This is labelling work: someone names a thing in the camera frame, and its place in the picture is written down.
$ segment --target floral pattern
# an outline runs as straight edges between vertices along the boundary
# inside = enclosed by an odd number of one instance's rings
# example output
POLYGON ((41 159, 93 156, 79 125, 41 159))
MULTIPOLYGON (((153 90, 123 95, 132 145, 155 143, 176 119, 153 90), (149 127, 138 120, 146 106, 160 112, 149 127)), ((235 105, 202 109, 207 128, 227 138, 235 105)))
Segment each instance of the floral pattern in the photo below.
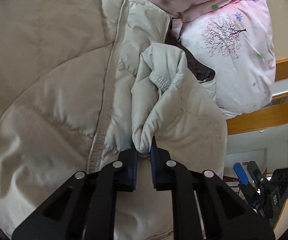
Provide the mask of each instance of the floral pattern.
POLYGON ((211 9, 212 9, 212 10, 215 10, 215 9, 217 9, 217 8, 219 8, 219 6, 218 6, 217 4, 213 4, 213 5, 211 6, 211 9))
POLYGON ((236 13, 236 14, 234 14, 234 15, 236 16, 236 19, 239 20, 239 22, 240 22, 241 20, 243 20, 243 19, 242 19, 243 15, 242 15, 241 13, 236 13))
POLYGON ((262 53, 258 53, 258 54, 257 54, 257 57, 260 58, 260 59, 263 59, 263 58, 264 58, 264 56, 263 56, 262 53))
POLYGON ((208 22, 206 30, 202 34, 206 48, 212 56, 232 54, 234 58, 239 57, 241 43, 239 36, 246 29, 240 29, 235 25, 236 21, 228 14, 221 14, 219 18, 213 18, 208 22))

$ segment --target dark brown fabric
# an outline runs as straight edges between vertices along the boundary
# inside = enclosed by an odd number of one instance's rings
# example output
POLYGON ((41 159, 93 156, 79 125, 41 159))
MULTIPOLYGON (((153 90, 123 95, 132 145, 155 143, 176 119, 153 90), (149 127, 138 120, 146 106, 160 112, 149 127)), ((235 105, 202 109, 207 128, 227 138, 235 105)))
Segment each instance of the dark brown fabric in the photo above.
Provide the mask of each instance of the dark brown fabric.
POLYGON ((198 60, 195 59, 192 53, 174 37, 171 30, 169 30, 167 33, 165 44, 176 46, 185 52, 188 68, 189 70, 191 70, 197 80, 201 82, 206 82, 214 79, 215 71, 198 62, 198 60))

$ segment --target jacket zipper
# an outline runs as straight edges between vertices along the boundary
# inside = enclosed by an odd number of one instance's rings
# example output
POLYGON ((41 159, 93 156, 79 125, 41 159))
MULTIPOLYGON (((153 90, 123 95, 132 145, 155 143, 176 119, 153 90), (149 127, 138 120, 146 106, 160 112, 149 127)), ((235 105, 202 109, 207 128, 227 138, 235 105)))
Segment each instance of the jacket zipper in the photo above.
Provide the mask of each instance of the jacket zipper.
POLYGON ((163 234, 160 234, 160 235, 157 235, 157 236, 152 236, 146 240, 161 240, 161 239, 164 239, 164 238, 167 238, 168 236, 170 236, 171 234, 173 234, 174 230, 169 230, 163 234))

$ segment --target blue gripper pad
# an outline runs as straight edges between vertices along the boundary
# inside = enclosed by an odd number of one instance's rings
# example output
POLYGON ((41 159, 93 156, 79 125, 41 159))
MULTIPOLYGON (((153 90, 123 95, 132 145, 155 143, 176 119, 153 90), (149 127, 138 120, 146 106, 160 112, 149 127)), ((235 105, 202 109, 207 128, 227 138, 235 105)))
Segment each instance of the blue gripper pad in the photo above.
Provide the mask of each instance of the blue gripper pad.
POLYGON ((243 185, 249 184, 249 178, 240 163, 235 163, 233 169, 243 185))
POLYGON ((137 161, 138 161, 138 152, 134 151, 134 160, 133 160, 133 187, 136 188, 137 182, 137 161))
POLYGON ((153 181, 154 188, 156 188, 156 159, 155 159, 156 149, 157 149, 156 142, 155 142, 155 139, 153 138, 149 153, 151 155, 151 170, 152 170, 152 181, 153 181))

